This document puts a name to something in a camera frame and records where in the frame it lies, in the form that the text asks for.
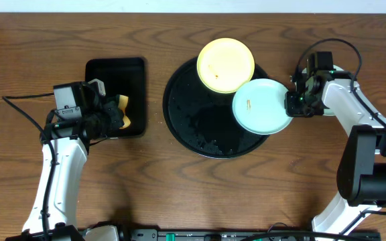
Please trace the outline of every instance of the white wall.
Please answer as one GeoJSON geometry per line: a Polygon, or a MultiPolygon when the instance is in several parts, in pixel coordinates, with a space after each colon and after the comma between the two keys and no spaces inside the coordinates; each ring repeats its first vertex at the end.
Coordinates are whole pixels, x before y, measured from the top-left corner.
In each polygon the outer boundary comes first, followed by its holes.
{"type": "Polygon", "coordinates": [[[386,13],[386,0],[0,0],[0,12],[386,13]]]}

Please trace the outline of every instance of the yellow plate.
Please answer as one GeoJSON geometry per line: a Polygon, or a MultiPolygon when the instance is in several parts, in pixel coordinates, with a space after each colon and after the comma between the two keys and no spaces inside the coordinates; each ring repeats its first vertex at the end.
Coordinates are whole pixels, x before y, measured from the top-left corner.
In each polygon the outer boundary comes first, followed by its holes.
{"type": "Polygon", "coordinates": [[[219,93],[233,93],[251,80],[254,57],[245,44],[231,38],[216,39],[199,54],[197,69],[206,87],[219,93]]]}

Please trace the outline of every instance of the wooden table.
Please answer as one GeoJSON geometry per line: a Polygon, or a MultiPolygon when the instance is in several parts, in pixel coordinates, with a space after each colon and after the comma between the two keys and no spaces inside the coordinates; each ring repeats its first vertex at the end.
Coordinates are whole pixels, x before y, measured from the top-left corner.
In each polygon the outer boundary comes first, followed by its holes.
{"type": "MultiPolygon", "coordinates": [[[[51,92],[84,80],[93,58],[147,59],[148,126],[139,139],[90,148],[78,197],[78,227],[114,218],[160,228],[267,229],[275,222],[306,228],[336,193],[346,134],[334,117],[296,118],[257,150],[236,159],[201,157],[175,140],[162,115],[172,73],[209,41],[233,37],[255,61],[290,85],[300,54],[340,37],[363,55],[359,82],[386,116],[386,15],[314,14],[0,14],[0,240],[20,234],[42,170],[37,130],[2,95],[51,92]]],[[[342,44],[324,44],[335,64],[355,70],[342,44]]],[[[40,123],[52,97],[18,100],[40,123]]],[[[362,228],[386,240],[386,218],[362,228]]]]}

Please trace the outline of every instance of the black tray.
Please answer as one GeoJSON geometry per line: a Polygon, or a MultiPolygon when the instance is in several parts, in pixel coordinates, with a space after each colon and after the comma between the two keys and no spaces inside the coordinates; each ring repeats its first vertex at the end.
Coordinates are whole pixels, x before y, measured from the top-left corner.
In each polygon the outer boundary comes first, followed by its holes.
{"type": "MultiPolygon", "coordinates": [[[[261,145],[268,135],[246,131],[232,113],[233,94],[208,89],[199,79],[197,58],[191,59],[170,78],[163,99],[166,124],[183,146],[213,158],[244,155],[261,145]]],[[[252,79],[268,78],[257,64],[252,79]]]]}
{"type": "Polygon", "coordinates": [[[108,137],[134,137],[144,133],[145,62],[142,58],[113,58],[90,60],[86,64],[86,81],[99,79],[105,84],[107,97],[122,94],[129,97],[126,115],[131,125],[112,132],[108,137]]]}

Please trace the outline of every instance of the black round tray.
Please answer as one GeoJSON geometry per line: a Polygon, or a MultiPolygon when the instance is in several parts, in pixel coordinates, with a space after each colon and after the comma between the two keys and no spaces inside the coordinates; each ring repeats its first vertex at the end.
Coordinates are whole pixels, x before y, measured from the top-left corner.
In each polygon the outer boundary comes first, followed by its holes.
{"type": "MultiPolygon", "coordinates": [[[[197,154],[213,158],[244,155],[260,146],[269,135],[256,135],[241,127],[233,116],[235,93],[220,94],[200,81],[197,58],[178,68],[166,86],[164,117],[173,136],[197,154]]],[[[253,80],[268,78],[257,64],[253,80]]]]}

